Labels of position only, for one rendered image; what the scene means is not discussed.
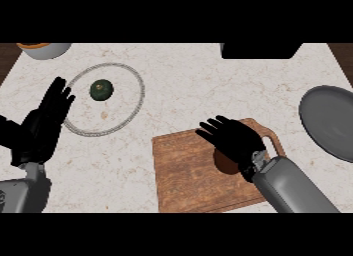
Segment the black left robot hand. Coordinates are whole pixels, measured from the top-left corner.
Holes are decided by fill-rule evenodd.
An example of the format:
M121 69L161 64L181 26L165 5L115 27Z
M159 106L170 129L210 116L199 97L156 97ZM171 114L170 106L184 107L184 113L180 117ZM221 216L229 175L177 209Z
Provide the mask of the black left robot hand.
M53 155L63 123L75 96L65 80L56 77L38 107L21 124L0 115L0 146L10 150L10 165L43 164Z

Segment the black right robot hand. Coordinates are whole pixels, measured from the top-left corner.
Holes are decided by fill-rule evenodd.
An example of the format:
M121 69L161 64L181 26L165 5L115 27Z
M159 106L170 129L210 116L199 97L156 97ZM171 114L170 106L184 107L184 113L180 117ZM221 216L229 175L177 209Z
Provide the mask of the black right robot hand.
M217 115L199 123L195 133L214 145L221 154L238 164L246 182L252 182L252 153L266 150L257 132L238 120Z

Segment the brown wooden cutting board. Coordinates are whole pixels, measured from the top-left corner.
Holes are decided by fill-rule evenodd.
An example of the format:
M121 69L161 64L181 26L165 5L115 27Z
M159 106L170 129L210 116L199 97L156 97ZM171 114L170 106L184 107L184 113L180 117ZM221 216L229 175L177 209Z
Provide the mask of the brown wooden cutting board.
M152 156L159 212L224 212L264 201L195 130L153 137Z

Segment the grey frying pan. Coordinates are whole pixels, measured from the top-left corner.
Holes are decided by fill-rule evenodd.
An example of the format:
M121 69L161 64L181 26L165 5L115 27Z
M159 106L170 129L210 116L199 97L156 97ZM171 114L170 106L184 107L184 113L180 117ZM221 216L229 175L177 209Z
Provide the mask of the grey frying pan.
M328 85L313 87L301 97L298 116L316 145L353 163L353 92Z

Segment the dark green avocado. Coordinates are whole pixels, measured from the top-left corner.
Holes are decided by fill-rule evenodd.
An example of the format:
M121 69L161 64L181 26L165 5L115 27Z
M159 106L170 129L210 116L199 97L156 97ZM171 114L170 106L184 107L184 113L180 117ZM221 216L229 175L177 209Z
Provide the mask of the dark green avocado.
M91 83L88 94L94 101L105 101L111 97L112 92L112 83L106 79L99 79Z

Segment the clear glass plate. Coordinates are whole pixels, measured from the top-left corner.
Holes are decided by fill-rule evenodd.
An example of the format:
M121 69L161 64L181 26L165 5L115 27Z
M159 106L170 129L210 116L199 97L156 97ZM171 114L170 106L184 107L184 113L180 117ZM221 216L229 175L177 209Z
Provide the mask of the clear glass plate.
M106 79L114 92L105 101L94 101L88 90L91 83ZM100 63L88 67L68 82L75 96L63 121L72 133L100 137L117 132L133 120L143 105L145 83L137 71L121 63Z

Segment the white bowl with orange inside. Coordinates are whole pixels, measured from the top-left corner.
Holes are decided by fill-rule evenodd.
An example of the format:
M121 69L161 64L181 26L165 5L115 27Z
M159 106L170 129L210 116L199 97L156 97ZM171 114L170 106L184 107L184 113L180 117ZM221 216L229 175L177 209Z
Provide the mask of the white bowl with orange inside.
M69 43L16 44L23 53L35 60L49 60L59 57L69 49Z

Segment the black appliance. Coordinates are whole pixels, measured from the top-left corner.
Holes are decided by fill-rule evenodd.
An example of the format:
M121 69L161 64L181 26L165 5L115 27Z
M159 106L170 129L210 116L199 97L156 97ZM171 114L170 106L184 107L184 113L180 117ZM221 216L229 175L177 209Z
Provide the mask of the black appliance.
M223 59L289 59L300 43L221 43Z

